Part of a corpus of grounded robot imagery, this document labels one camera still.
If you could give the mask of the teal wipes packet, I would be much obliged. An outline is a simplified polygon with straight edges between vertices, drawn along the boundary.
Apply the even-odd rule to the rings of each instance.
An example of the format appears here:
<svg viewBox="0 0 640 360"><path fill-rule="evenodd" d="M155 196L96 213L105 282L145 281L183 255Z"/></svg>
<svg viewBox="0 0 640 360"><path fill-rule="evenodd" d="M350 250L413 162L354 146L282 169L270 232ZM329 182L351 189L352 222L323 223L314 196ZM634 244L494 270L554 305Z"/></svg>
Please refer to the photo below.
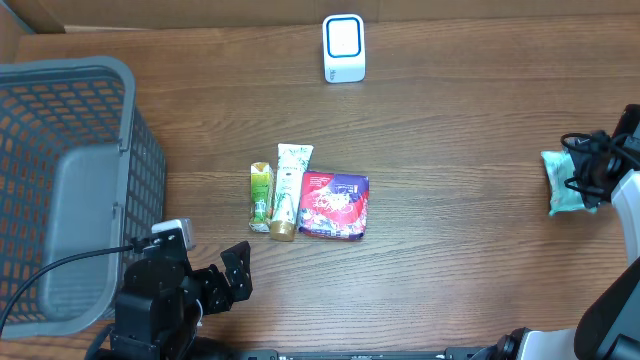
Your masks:
<svg viewBox="0 0 640 360"><path fill-rule="evenodd" d="M554 216L560 212L587 211L596 213L596 208L587 208L582 195L565 185L565 181L574 174L575 167L570 154L566 151L542 151L541 158L550 185L550 211Z"/></svg>

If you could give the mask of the green yellow sachet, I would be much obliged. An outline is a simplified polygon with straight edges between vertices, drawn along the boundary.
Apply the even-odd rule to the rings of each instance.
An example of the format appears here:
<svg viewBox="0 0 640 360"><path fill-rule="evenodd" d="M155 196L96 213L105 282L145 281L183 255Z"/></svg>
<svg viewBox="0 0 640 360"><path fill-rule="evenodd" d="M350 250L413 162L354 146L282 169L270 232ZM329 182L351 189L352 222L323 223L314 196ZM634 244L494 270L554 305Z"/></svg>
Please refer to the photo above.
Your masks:
<svg viewBox="0 0 640 360"><path fill-rule="evenodd" d="M249 227L254 232L268 233L273 216L275 178L268 162L250 166L251 214Z"/></svg>

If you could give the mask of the red purple pad package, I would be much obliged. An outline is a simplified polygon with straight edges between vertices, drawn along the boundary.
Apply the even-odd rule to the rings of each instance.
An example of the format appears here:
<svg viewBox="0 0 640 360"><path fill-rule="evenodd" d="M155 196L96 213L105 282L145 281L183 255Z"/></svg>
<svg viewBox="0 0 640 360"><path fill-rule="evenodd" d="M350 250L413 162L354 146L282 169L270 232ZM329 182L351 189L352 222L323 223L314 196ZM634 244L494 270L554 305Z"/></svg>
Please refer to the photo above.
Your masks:
<svg viewBox="0 0 640 360"><path fill-rule="evenodd" d="M366 232L369 178L308 171L303 175L298 231L312 237L360 240Z"/></svg>

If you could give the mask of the white shampoo tube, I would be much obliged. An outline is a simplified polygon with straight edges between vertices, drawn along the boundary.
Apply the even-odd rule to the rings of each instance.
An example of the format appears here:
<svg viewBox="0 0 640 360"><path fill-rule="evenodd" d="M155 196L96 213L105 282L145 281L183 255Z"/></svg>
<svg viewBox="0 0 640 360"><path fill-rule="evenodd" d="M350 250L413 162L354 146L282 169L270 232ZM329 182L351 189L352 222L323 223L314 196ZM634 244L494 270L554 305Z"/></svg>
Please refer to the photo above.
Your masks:
<svg viewBox="0 0 640 360"><path fill-rule="evenodd" d="M295 238L303 177L313 150L312 145L278 145L274 213L270 230L273 240L291 242Z"/></svg>

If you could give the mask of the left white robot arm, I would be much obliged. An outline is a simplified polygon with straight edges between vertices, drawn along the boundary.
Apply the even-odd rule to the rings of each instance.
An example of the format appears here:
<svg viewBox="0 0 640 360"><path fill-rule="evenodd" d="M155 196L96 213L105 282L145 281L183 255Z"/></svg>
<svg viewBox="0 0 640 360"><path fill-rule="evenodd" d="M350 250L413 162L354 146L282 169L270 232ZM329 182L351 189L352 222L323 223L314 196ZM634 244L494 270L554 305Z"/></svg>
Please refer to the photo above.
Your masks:
<svg viewBox="0 0 640 360"><path fill-rule="evenodd" d="M192 268L186 238L178 230L132 241L143 258L125 271L115 299L115 321L87 350L87 359L238 359L239 353L200 337L207 315L227 312L250 298L250 244L221 253L225 270Z"/></svg>

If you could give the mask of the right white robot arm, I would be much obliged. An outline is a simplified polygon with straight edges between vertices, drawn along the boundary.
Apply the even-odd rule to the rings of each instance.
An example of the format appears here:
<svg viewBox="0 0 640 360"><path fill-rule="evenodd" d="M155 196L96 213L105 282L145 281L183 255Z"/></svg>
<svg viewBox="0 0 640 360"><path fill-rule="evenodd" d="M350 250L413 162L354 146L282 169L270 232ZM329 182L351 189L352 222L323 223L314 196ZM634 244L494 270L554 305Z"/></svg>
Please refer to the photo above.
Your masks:
<svg viewBox="0 0 640 360"><path fill-rule="evenodd" d="M477 229L471 298L489 313L468 359L639 355L639 108L496 142L498 205Z"/></svg>

